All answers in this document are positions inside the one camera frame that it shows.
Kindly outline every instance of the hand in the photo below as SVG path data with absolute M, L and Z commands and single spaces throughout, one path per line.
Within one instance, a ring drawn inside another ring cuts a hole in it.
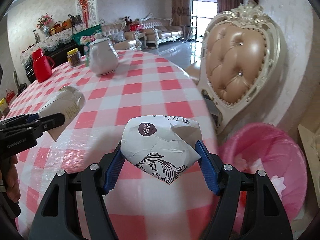
M 12 156 L 10 158 L 10 169 L 8 171 L 8 174 L 5 176 L 5 181 L 8 184 L 7 187 L 7 195 L 8 198 L 10 198 L 14 203 L 17 203 L 20 199 L 20 189 L 19 189 L 19 183 L 18 183 L 18 172 L 16 169 L 15 164 L 18 163 L 18 158 L 16 156 Z

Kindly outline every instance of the glass jar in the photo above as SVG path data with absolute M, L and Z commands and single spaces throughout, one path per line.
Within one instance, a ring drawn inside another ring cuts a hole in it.
M 4 117 L 6 117 L 8 115 L 8 113 L 9 113 L 9 111 L 10 111 L 10 108 L 9 108 L 9 106 L 7 104 L 7 101 L 5 101 L 5 98 L 2 98 L 0 100 L 0 112 L 1 112 L 1 114 Z
M 81 63 L 81 55 L 78 48 L 68 51 L 67 55 L 71 67 L 78 66 Z

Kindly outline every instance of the red thermos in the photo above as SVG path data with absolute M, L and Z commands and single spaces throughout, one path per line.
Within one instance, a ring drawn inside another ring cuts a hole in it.
M 52 58 L 43 55 L 41 49 L 37 49 L 32 53 L 33 71 L 39 83 L 47 80 L 52 75 L 52 68 L 54 68 L 54 61 Z

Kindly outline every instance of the crumpled paper cup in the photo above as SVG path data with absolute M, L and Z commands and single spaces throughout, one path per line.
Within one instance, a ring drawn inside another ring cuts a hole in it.
M 54 141 L 62 134 L 65 128 L 77 116 L 85 104 L 85 98 L 76 85 L 65 86 L 61 88 L 53 98 L 39 109 L 39 117 L 45 117 L 51 114 L 62 113 L 65 122 L 62 126 L 48 130 Z
M 196 121 L 146 115 L 129 120 L 122 135 L 121 152 L 139 169 L 171 184 L 200 159 L 194 148 L 201 139 Z

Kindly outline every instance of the pink checkered tablecloth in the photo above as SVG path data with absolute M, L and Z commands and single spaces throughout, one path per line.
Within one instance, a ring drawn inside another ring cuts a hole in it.
M 21 215 L 18 227 L 28 233 L 37 207 L 55 173 L 82 171 L 113 152 L 132 117 L 174 115 L 200 124 L 204 143 L 217 153 L 214 129 L 205 102 L 188 75 L 168 60 L 146 52 L 119 51 L 119 66 L 96 76 L 84 65 L 54 69 L 45 82 L 32 83 L 12 103 L 8 118 L 36 113 L 61 87 L 76 84 L 86 98 L 80 114 L 57 142 L 44 133 L 38 145 L 18 155 Z M 198 163 L 173 184 L 125 162 L 115 188 L 105 197 L 120 240 L 198 239 L 212 216 L 212 192 Z M 80 224 L 90 239 L 78 196 Z

